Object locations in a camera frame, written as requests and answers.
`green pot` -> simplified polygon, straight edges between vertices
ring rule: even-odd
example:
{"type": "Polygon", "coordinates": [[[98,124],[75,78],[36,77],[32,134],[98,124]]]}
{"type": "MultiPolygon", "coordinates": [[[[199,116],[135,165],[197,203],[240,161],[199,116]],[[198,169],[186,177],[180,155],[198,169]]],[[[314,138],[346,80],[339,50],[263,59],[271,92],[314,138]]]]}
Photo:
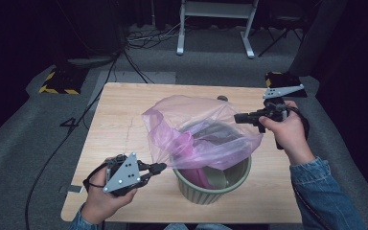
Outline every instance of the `green pot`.
{"type": "Polygon", "coordinates": [[[204,189],[188,181],[178,169],[173,169],[178,178],[178,186],[181,194],[195,204],[211,204],[216,202],[221,196],[237,189],[248,177],[252,165],[251,157],[242,160],[240,163],[219,171],[209,167],[202,168],[207,174],[208,182],[216,185],[219,189],[204,189]]]}

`translucent plastic bag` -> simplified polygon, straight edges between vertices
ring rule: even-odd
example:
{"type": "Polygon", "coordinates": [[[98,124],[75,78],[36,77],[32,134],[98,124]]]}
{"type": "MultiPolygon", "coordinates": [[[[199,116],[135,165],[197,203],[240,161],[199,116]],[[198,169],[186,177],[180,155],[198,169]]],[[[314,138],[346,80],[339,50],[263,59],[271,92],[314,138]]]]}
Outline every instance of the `translucent plastic bag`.
{"type": "Polygon", "coordinates": [[[252,125],[236,124],[239,111],[217,99],[171,96],[142,117],[154,163],[174,169],[206,166],[225,170],[249,157],[263,135],[252,125]]]}

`silver metal bracket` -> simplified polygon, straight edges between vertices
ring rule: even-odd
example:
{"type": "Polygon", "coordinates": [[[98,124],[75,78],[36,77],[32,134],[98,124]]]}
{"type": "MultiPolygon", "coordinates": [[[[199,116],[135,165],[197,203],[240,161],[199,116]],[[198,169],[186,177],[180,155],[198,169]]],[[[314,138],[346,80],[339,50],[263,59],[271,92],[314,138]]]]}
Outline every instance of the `silver metal bracket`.
{"type": "Polygon", "coordinates": [[[286,96],[287,94],[296,92],[301,89],[304,89],[303,84],[300,84],[297,86],[291,86],[291,87],[267,88],[267,90],[263,94],[263,98],[264,99],[279,98],[279,97],[286,96]]]}
{"type": "Polygon", "coordinates": [[[137,164],[136,153],[133,152],[122,164],[118,171],[110,179],[110,169],[106,170],[106,185],[103,187],[104,193],[122,189],[140,182],[139,166],[137,164]]]}

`table surface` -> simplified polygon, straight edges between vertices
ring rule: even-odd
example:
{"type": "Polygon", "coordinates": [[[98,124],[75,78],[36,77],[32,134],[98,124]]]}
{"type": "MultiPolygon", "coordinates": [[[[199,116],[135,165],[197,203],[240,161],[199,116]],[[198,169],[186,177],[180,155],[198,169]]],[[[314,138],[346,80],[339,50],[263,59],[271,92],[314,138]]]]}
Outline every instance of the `table surface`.
{"type": "MultiPolygon", "coordinates": [[[[263,108],[264,92],[264,88],[108,83],[103,89],[72,184],[82,186],[82,181],[105,158],[118,154],[136,152],[138,159],[152,163],[148,133],[141,114],[161,99],[171,95],[215,99],[224,95],[241,112],[251,112],[263,108]]],[[[107,221],[301,222],[288,166],[288,158],[276,149],[274,136],[268,131],[252,154],[252,167],[245,182],[217,202],[198,205],[188,201],[178,189],[173,170],[165,169],[154,176],[147,186],[140,188],[130,204],[107,221]]],[[[81,194],[69,193],[61,217],[71,221],[86,196],[86,191],[81,194]]]]}

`wrist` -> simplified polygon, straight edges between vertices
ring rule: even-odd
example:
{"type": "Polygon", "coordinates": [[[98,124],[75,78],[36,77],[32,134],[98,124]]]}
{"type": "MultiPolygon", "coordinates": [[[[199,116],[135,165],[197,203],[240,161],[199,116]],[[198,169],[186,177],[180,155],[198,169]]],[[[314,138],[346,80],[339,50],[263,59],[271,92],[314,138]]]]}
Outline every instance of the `wrist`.
{"type": "Polygon", "coordinates": [[[315,160],[308,144],[299,146],[297,149],[285,149],[291,166],[302,165],[315,160]]]}
{"type": "Polygon", "coordinates": [[[91,207],[91,205],[85,203],[85,205],[81,209],[81,216],[85,221],[89,223],[100,224],[104,221],[104,219],[99,217],[97,212],[98,211],[96,211],[94,207],[91,207]]]}

